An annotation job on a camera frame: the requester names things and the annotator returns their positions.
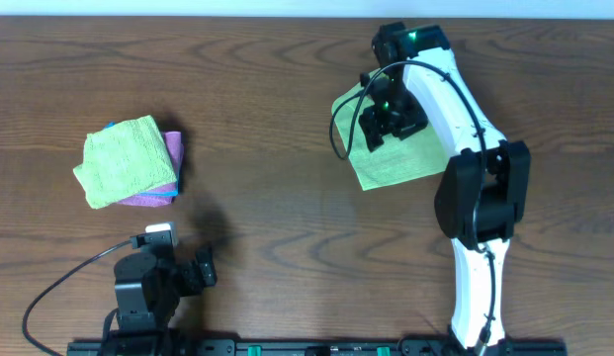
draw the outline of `light green towel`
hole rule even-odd
[[[177,180],[151,116],[87,134],[83,162],[73,173],[93,209]]]
[[[344,100],[360,90],[363,88],[357,83],[348,93],[335,100],[331,112],[334,112]],[[335,124],[337,124],[344,147],[348,147],[350,123],[358,101],[359,99],[354,99],[348,102],[335,117]],[[373,101],[366,96],[359,115],[373,104]],[[384,144],[372,153],[366,145],[366,137],[359,126],[359,118],[355,125],[353,149],[349,159],[363,190],[385,187],[440,173],[447,166],[449,157],[445,154],[438,135],[431,125],[404,140],[399,140],[391,134],[385,135]]]

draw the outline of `folded cloth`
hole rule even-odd
[[[93,209],[177,181],[151,116],[87,134],[83,162],[73,173]]]
[[[139,193],[132,197],[122,199],[118,204],[141,207],[161,207],[171,204],[173,198],[179,195],[179,173],[181,171],[181,162],[184,156],[184,146],[181,144],[181,133],[170,132],[162,133],[161,135],[166,143],[172,167],[177,174],[177,181],[157,187],[148,192]]]
[[[363,88],[358,83],[348,93],[335,100],[331,112],[335,112],[335,109],[344,100],[360,90]],[[337,124],[345,148],[348,147],[350,124],[358,101],[359,99],[349,101],[335,117],[335,124]],[[374,102],[369,97],[364,98],[359,111],[360,115],[365,108],[373,104]],[[384,144],[371,153],[359,123],[356,123],[353,133],[353,149],[348,158],[363,190],[390,186],[443,172],[449,160],[431,125],[404,140],[387,134],[384,136]]]

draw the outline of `purple cloth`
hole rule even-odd
[[[177,181],[179,181],[179,170],[181,168],[181,161],[184,157],[184,146],[181,144],[181,133],[179,132],[169,132],[169,133],[161,133],[164,138],[164,142],[166,143],[166,149],[168,149],[168,154],[170,155],[170,161],[172,162],[172,169],[174,169],[177,174]],[[157,187],[155,189],[149,190],[149,193],[166,193],[177,191],[178,182],[165,184],[161,187]],[[172,203],[174,197],[168,196],[145,196],[140,194],[136,194],[132,197],[128,197],[126,199],[122,199],[117,204],[123,204],[128,206],[139,206],[139,207],[162,207],[165,205],[169,205]]]

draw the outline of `wooden table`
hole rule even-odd
[[[36,354],[28,303],[91,255],[174,221],[219,285],[173,325],[243,338],[445,332],[454,257],[440,175],[362,192],[328,143],[333,100],[376,67],[388,20],[0,18],[0,355]],[[409,21],[410,26],[430,20]],[[505,264],[513,336],[614,354],[614,22],[436,20],[486,115],[533,163]],[[152,114],[186,142],[183,195],[91,210],[72,174],[85,135]],[[89,266],[31,317],[64,352],[98,337],[113,266]]]

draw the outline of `wooden tabletop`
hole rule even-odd
[[[174,221],[219,284],[172,322],[193,335],[370,337],[445,332],[454,256],[441,175],[362,192],[328,143],[330,107],[377,63],[388,20],[0,18],[0,355],[37,354],[30,301],[88,257]],[[614,22],[440,24],[491,121],[532,153],[505,263],[514,337],[614,354]],[[153,115],[185,136],[183,194],[160,209],[91,210],[72,168],[85,136]],[[51,292],[31,332],[64,353],[97,338],[127,248]]]

